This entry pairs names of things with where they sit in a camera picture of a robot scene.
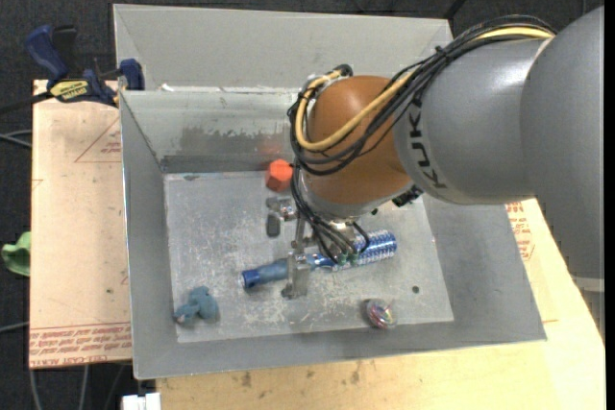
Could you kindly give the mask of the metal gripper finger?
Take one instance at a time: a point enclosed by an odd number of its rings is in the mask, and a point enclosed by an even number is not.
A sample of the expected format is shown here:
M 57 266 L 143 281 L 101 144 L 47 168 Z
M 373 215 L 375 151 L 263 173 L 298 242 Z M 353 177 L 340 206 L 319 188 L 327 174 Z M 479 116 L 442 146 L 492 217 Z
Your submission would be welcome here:
M 282 230 L 282 222 L 293 221 L 297 218 L 295 204 L 288 197 L 269 197 L 265 200 L 265 205 L 267 207 L 266 234 L 270 238 L 278 237 Z
M 282 290 L 286 299 L 297 299 L 308 293 L 310 265 L 304 253 L 291 253 L 287 258 L 287 283 Z

